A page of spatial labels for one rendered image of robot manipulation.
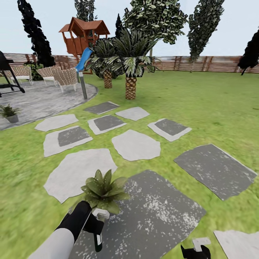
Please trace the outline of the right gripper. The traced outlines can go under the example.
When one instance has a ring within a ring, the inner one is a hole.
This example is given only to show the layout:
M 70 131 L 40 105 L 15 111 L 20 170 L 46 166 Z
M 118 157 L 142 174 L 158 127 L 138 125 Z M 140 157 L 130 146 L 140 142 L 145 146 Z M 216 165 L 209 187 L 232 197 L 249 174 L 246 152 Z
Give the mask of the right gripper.
M 194 248 L 184 249 L 183 246 L 181 246 L 182 254 L 185 259 L 211 259 L 209 249 L 206 246 L 201 247 L 201 249 L 201 252 L 196 252 Z

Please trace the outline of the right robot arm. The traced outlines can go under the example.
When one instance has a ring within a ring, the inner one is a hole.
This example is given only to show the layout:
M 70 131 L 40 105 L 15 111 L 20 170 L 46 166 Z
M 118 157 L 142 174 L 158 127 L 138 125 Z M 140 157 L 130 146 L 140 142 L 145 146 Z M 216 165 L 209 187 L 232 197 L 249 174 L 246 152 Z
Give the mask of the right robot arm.
M 211 241 L 208 237 L 192 239 L 194 248 L 184 249 L 181 246 L 182 254 L 185 259 L 211 259 L 209 249 L 204 245 L 210 245 Z

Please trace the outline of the insectifuge atomizer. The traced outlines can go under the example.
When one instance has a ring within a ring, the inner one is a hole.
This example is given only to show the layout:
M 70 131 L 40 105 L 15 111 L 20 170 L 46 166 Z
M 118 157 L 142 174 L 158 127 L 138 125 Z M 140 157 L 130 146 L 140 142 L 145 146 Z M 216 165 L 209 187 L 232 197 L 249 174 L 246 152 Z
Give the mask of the insectifuge atomizer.
M 95 250 L 96 252 L 100 252 L 101 249 L 103 248 L 102 246 L 102 236 L 94 234 L 94 242 L 95 242 Z

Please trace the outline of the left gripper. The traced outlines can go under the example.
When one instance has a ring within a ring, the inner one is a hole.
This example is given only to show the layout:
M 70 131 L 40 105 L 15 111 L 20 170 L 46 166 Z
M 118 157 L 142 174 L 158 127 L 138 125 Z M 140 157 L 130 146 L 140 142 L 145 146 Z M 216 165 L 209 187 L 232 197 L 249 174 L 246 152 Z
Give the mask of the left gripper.
M 83 230 L 100 235 L 103 229 L 103 225 L 104 223 L 102 221 L 94 217 L 92 224 L 89 227 L 84 227 Z

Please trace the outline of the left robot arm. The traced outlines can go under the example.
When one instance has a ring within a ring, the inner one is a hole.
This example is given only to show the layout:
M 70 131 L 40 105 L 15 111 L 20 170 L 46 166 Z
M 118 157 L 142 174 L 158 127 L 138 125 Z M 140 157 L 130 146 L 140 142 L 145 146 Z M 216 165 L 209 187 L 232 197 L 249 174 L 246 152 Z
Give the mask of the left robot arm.
M 99 217 L 109 219 L 107 210 L 92 209 L 85 202 L 79 202 L 72 214 L 66 214 L 58 228 L 27 259 L 68 259 L 72 247 L 82 230 L 101 234 L 104 223 Z

